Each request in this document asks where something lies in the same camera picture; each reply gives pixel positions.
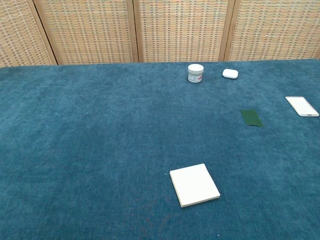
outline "teal carpet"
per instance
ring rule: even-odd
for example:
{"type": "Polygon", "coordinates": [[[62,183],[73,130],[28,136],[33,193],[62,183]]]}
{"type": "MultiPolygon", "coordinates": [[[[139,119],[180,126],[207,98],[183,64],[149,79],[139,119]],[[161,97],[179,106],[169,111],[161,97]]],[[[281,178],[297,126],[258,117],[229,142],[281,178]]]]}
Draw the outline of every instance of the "teal carpet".
{"type": "Polygon", "coordinates": [[[320,112],[320,61],[188,64],[1,68],[0,239],[320,239],[320,117],[285,99],[320,112]],[[181,208],[201,163],[221,197],[181,208]]]}

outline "white notepad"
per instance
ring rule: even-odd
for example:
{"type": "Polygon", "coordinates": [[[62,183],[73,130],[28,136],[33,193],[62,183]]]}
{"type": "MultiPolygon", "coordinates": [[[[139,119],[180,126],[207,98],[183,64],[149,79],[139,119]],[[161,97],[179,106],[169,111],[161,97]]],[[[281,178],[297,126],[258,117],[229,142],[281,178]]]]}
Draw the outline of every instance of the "white notepad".
{"type": "Polygon", "coordinates": [[[170,177],[182,208],[220,197],[204,163],[172,170],[170,177]]]}

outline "woven screen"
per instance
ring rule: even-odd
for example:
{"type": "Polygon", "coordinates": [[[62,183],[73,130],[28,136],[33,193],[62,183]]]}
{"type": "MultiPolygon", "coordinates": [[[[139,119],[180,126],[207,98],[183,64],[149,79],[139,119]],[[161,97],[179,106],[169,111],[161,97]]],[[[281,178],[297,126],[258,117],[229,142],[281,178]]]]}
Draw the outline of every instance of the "woven screen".
{"type": "Polygon", "coordinates": [[[59,64],[133,62],[126,0],[35,0],[59,64]]]}
{"type": "Polygon", "coordinates": [[[320,0],[242,0],[231,61],[313,58],[320,46],[320,0]]]}
{"type": "Polygon", "coordinates": [[[1,0],[0,67],[52,64],[27,1],[1,0]]]}
{"type": "Polygon", "coordinates": [[[217,61],[227,6],[228,0],[137,0],[139,60],[217,61]]]}

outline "jar label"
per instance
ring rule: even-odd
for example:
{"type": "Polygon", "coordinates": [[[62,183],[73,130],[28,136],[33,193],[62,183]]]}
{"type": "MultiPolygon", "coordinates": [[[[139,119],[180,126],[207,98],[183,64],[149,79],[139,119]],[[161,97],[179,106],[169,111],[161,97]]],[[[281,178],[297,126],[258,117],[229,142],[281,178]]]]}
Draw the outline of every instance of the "jar label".
{"type": "Polygon", "coordinates": [[[202,75],[192,76],[192,75],[188,74],[188,80],[189,80],[189,82],[192,82],[192,83],[199,83],[202,80],[202,75]]]}

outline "white jar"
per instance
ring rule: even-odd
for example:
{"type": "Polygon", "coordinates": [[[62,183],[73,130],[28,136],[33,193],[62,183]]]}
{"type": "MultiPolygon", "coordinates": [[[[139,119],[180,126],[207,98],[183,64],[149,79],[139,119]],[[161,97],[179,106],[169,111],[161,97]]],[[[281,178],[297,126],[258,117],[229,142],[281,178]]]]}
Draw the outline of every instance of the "white jar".
{"type": "Polygon", "coordinates": [[[200,64],[190,64],[188,66],[188,80],[191,83],[200,83],[202,80],[202,73],[204,72],[204,66],[200,64]]]}

